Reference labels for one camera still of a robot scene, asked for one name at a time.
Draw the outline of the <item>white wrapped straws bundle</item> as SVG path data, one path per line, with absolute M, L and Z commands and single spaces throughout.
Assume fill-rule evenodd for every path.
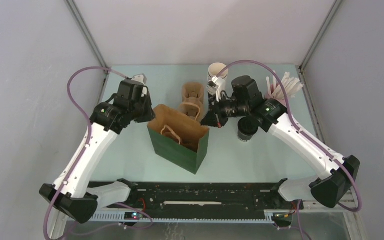
M 300 79 L 297 77 L 291 77 L 290 72 L 285 72 L 283 78 L 281 79 L 281 83 L 284 87 L 286 93 L 283 93 L 281 85 L 277 82 L 277 79 L 273 75 L 272 77 L 266 77 L 267 89 L 269 89 L 269 85 L 273 85 L 274 92 L 282 92 L 284 99 L 285 97 L 294 98 L 295 94 L 298 93 L 303 87 L 304 84 L 301 83 Z

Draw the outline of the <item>black cup lid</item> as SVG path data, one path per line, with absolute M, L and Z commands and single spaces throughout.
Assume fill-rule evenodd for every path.
M 258 132 L 261 123 L 254 117 L 246 116 L 238 121 L 238 133 L 243 136 L 253 136 Z

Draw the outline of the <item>brown pulp cup carrier stack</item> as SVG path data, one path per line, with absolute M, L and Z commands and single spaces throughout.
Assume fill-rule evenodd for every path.
M 201 122 L 204 114 L 204 86 L 199 82 L 187 82 L 181 89 L 178 110 L 189 118 Z

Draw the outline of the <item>pink straw holder cup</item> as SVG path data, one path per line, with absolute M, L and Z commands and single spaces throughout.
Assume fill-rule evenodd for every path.
M 280 102 L 281 104 L 283 104 L 284 106 L 286 105 L 286 100 L 285 100 L 285 97 L 284 97 L 282 91 L 280 90 L 280 92 L 275 93 L 273 84 L 269 85 L 268 90 L 264 95 L 264 98 L 265 99 L 275 99 L 278 102 Z

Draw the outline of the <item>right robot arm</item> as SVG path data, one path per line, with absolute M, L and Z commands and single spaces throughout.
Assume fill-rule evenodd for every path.
M 208 81 L 209 110 L 202 125 L 222 128 L 230 118 L 239 118 L 237 136 L 241 141 L 249 141 L 262 129 L 287 144 L 315 171 L 314 177 L 280 180 L 271 190 L 271 204 L 284 209 L 290 202 L 310 196 L 327 208 L 339 206 L 355 184 L 360 161 L 329 149 L 300 126 L 285 105 L 265 99 L 250 76 L 232 81 L 231 96 L 225 85 L 225 80 L 216 76 Z

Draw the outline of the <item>black paper coffee cup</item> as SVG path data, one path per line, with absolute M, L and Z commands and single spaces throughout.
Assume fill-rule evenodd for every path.
M 254 135 L 255 134 L 248 134 L 248 133 L 244 133 L 241 131 L 237 132 L 238 139 L 244 143 L 249 142 L 253 138 Z

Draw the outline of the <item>stack of paper cups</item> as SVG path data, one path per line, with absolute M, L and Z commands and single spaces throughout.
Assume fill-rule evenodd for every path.
M 229 73 L 229 70 L 226 69 L 227 66 L 223 63 L 220 63 L 220 62 L 216 62 L 216 63 L 213 63 L 211 64 L 209 67 L 208 67 L 208 77 L 207 77 L 207 80 L 209 81 L 209 79 L 213 76 L 217 76 L 217 77 L 221 77 L 223 79 L 226 80 L 226 84 L 227 84 L 227 76 L 228 76 L 228 73 Z

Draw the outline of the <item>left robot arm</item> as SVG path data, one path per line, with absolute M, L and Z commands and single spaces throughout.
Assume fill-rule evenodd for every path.
M 155 118 L 149 89 L 143 74 L 120 82 L 118 92 L 98 104 L 81 145 L 63 173 L 52 184 L 43 184 L 40 195 L 54 208 L 80 224 L 88 222 L 98 209 L 115 203 L 133 208 L 138 194 L 134 184 L 117 180 L 90 187 L 93 172 L 109 146 L 131 122 L 146 123 Z

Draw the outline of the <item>green paper bag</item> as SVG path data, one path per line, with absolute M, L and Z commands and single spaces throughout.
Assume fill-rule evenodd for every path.
M 159 104 L 147 124 L 155 153 L 178 167 L 197 174 L 209 147 L 210 129 L 186 114 Z

